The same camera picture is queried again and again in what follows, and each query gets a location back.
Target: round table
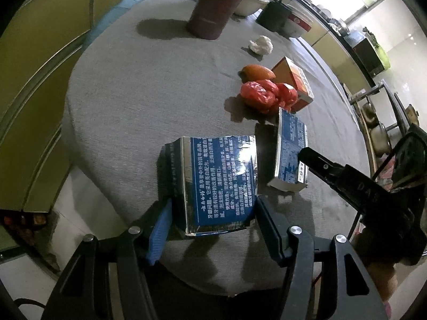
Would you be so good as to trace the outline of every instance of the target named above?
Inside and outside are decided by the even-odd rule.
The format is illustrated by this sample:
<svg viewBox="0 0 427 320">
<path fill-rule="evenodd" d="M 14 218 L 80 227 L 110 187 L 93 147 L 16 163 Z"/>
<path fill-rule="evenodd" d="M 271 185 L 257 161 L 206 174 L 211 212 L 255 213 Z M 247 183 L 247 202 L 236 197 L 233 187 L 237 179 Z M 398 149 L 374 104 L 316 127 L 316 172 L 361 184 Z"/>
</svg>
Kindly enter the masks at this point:
<svg viewBox="0 0 427 320">
<path fill-rule="evenodd" d="M 331 238 L 347 234 L 355 211 L 313 174 L 308 188 L 283 193 L 266 186 L 274 164 L 274 126 L 236 98 L 238 72 L 250 63 L 272 68 L 287 56 L 300 66 L 314 101 L 297 116 L 308 145 L 369 174 L 362 134 L 339 82 L 301 39 L 285 39 L 232 17 L 220 38 L 193 37 L 185 24 L 197 0 L 145 0 L 113 22 L 85 50 L 69 82 L 62 134 L 75 163 L 127 222 L 165 189 L 164 145 L 181 136 L 257 138 L 258 194 L 291 224 Z M 272 54 L 254 57 L 248 43 L 271 38 Z M 270 259 L 257 225 L 234 233 L 167 242 L 162 264 L 187 284 L 212 294 L 279 287 L 284 269 Z"/>
</svg>

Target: table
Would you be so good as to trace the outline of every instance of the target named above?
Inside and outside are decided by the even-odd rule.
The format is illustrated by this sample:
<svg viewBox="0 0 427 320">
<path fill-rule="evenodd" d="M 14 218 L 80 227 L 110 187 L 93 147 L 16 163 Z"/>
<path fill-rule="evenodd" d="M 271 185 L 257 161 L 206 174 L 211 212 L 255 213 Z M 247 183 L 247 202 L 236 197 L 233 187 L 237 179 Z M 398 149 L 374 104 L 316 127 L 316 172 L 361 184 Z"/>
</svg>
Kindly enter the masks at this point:
<svg viewBox="0 0 427 320">
<path fill-rule="evenodd" d="M 369 175 L 363 136 L 337 78 L 303 40 L 284 39 L 253 18 L 232 17 L 215 41 L 193 37 L 185 24 L 196 1 L 144 0 L 88 46 L 70 78 L 62 125 L 73 161 L 131 222 L 166 194 L 165 143 L 184 135 L 255 134 L 258 193 L 311 234 L 347 234 L 355 210 L 314 175 L 296 194 L 266 186 L 275 128 L 236 98 L 242 84 L 238 72 L 245 65 L 272 68 L 288 56 L 304 70 L 315 95 L 297 113 L 307 125 L 309 146 Z M 249 40 L 262 34 L 271 38 L 273 52 L 253 57 Z M 279 287 L 285 273 L 268 256 L 257 225 L 221 236 L 172 239 L 161 262 L 196 289 L 222 295 Z"/>
</svg>

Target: crumpled paper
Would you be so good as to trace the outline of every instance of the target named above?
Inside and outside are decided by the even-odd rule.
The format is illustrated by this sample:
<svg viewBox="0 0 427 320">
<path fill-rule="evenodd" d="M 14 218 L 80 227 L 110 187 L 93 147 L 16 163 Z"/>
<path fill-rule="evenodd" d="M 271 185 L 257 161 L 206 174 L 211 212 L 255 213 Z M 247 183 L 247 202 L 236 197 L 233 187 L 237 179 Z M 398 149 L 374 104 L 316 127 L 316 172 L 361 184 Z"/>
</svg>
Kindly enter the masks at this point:
<svg viewBox="0 0 427 320">
<path fill-rule="evenodd" d="M 259 55 L 268 55 L 273 51 L 273 44 L 267 36 L 259 36 L 255 41 L 249 41 L 249 49 Z"/>
</svg>

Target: metal bolt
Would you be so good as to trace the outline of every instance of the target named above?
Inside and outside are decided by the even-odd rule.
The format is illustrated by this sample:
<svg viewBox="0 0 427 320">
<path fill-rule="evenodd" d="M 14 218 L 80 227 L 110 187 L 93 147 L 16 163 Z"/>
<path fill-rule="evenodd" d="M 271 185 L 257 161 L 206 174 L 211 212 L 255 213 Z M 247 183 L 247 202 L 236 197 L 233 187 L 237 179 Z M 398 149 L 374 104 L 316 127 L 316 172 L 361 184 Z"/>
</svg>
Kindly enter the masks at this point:
<svg viewBox="0 0 427 320">
<path fill-rule="evenodd" d="M 345 243 L 347 241 L 347 238 L 344 235 L 337 235 L 335 239 L 340 243 Z"/>
<path fill-rule="evenodd" d="M 93 235 L 91 235 L 90 233 L 87 234 L 87 235 L 84 235 L 83 241 L 84 242 L 91 242 L 91 241 L 93 241 Z"/>
<path fill-rule="evenodd" d="M 128 230 L 131 235 L 136 235 L 141 232 L 141 229 L 138 226 L 131 226 Z"/>
<path fill-rule="evenodd" d="M 294 235 L 300 235 L 302 232 L 302 228 L 300 228 L 299 226 L 292 226 L 290 228 L 290 231 L 294 234 Z"/>
</svg>

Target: red cylinder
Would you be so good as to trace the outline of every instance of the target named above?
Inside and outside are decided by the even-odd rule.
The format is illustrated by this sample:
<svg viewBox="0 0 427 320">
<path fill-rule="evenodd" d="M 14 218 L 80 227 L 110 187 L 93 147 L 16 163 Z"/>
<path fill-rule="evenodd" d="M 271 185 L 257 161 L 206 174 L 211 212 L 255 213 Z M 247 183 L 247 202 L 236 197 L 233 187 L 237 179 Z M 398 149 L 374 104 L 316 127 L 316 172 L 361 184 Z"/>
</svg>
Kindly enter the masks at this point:
<svg viewBox="0 0 427 320">
<path fill-rule="evenodd" d="M 217 39 L 242 0 L 199 0 L 187 30 L 203 39 Z"/>
</svg>

